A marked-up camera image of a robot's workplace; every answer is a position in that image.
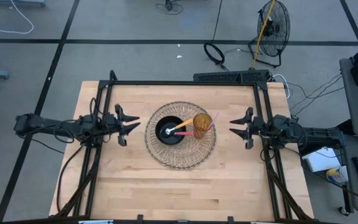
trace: wooden tabletop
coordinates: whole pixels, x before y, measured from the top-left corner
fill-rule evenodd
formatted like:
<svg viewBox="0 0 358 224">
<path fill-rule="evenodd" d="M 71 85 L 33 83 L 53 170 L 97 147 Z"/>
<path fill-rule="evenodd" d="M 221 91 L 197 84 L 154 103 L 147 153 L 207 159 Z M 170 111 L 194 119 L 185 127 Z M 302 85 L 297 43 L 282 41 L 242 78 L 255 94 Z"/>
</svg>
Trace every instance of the wooden tabletop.
<svg viewBox="0 0 358 224">
<path fill-rule="evenodd" d="M 74 118 L 89 114 L 98 82 L 83 82 Z M 289 116 L 282 83 L 268 83 L 273 115 Z M 264 118 L 266 112 L 260 92 Z M 145 127 L 152 113 L 164 104 L 188 101 L 204 108 L 211 116 L 222 111 L 216 122 L 216 147 L 200 166 L 191 170 L 172 170 L 155 161 L 146 149 Z M 114 85 L 110 103 L 119 103 L 125 114 L 139 116 L 141 124 L 127 137 L 121 147 L 113 134 L 103 144 L 91 218 L 134 220 L 227 220 L 273 221 L 272 203 L 265 163 L 259 154 L 262 144 L 254 136 L 254 147 L 245 149 L 245 141 L 229 128 L 245 129 L 230 124 L 242 118 L 248 107 L 254 107 L 254 92 L 248 86 L 135 86 Z M 298 150 L 296 145 L 287 147 Z M 62 165 L 79 148 L 78 142 L 68 144 Z M 69 163 L 62 178 L 60 205 L 63 206 L 78 186 L 85 149 Z M 299 157 L 281 150 L 287 189 L 305 211 L 313 217 L 308 189 Z M 281 194 L 280 214 L 284 217 Z M 83 194 L 84 213 L 87 190 Z M 50 214 L 56 214 L 56 193 Z"/>
</svg>

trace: yellow stick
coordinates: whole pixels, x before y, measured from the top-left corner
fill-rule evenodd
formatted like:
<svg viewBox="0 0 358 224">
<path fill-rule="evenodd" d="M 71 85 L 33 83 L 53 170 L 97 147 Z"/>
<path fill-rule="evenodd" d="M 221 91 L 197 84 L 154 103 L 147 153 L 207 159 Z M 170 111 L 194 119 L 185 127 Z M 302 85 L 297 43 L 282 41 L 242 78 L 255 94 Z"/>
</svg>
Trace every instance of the yellow stick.
<svg viewBox="0 0 358 224">
<path fill-rule="evenodd" d="M 258 57 L 258 52 L 259 52 L 260 40 L 262 39 L 262 34 L 265 30 L 267 20 L 269 19 L 269 16 L 272 13 L 274 2 L 275 2 L 275 0 L 272 0 L 272 4 L 270 5 L 270 8 L 268 9 L 268 13 L 267 13 L 266 19 L 264 21 L 264 25 L 262 26 L 262 29 L 259 32 L 258 43 L 256 44 L 256 53 L 255 53 L 254 61 L 252 62 L 252 66 L 251 66 L 252 68 L 255 68 L 256 58 Z"/>
<path fill-rule="evenodd" d="M 187 121 L 183 122 L 182 124 L 179 124 L 178 126 L 176 126 L 175 129 L 181 128 L 187 124 L 191 124 L 192 122 L 193 122 L 193 119 L 188 119 Z"/>
</svg>

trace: wire basket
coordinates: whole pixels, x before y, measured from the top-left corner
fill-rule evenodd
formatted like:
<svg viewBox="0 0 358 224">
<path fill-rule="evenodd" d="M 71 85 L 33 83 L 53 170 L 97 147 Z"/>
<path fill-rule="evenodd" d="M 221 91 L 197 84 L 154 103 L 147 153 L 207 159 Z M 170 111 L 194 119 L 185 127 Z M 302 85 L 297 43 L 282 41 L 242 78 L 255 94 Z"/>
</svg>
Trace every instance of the wire basket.
<svg viewBox="0 0 358 224">
<path fill-rule="evenodd" d="M 155 133 L 158 121 L 166 116 L 176 116 L 186 121 L 200 113 L 207 112 L 193 103 L 181 101 L 163 105 L 154 112 L 145 131 L 145 143 L 151 156 L 157 162 L 171 169 L 191 169 L 204 162 L 215 148 L 216 130 L 214 125 L 202 139 L 185 136 L 175 145 L 162 143 Z M 188 125 L 186 131 L 193 131 L 193 125 Z"/>
</svg>

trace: cart wheel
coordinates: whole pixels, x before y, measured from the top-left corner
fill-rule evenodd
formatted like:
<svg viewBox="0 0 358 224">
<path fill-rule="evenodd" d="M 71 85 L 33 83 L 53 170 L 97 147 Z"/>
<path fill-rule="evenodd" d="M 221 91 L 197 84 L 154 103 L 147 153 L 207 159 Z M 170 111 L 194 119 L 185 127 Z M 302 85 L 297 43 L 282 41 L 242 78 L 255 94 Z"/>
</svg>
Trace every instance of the cart wheel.
<svg viewBox="0 0 358 224">
<path fill-rule="evenodd" d="M 342 215 L 344 215 L 344 216 L 346 216 L 346 217 L 348 217 L 348 216 L 350 215 L 350 213 L 347 212 L 344 207 L 339 207 L 339 208 L 338 208 L 338 211 L 339 211 L 339 213 L 341 213 Z"/>
</svg>

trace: pink straw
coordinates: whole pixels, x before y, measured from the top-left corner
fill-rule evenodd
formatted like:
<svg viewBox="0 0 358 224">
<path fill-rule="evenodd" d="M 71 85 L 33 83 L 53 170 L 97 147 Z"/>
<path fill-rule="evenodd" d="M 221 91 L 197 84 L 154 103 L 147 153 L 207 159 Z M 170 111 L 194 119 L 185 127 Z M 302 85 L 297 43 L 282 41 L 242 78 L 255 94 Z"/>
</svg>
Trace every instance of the pink straw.
<svg viewBox="0 0 358 224">
<path fill-rule="evenodd" d="M 218 119 L 218 117 L 219 117 L 219 115 L 221 114 L 221 112 L 222 111 L 219 111 L 216 115 L 215 115 L 215 117 L 214 117 L 214 119 L 212 120 L 212 123 L 209 125 L 209 127 L 208 127 L 208 129 L 210 129 L 211 127 L 212 127 L 212 125 L 215 123 L 215 121 Z"/>
<path fill-rule="evenodd" d="M 193 136 L 194 132 L 193 131 L 178 131 L 177 133 L 175 133 L 177 135 L 186 135 L 186 136 Z"/>
</svg>

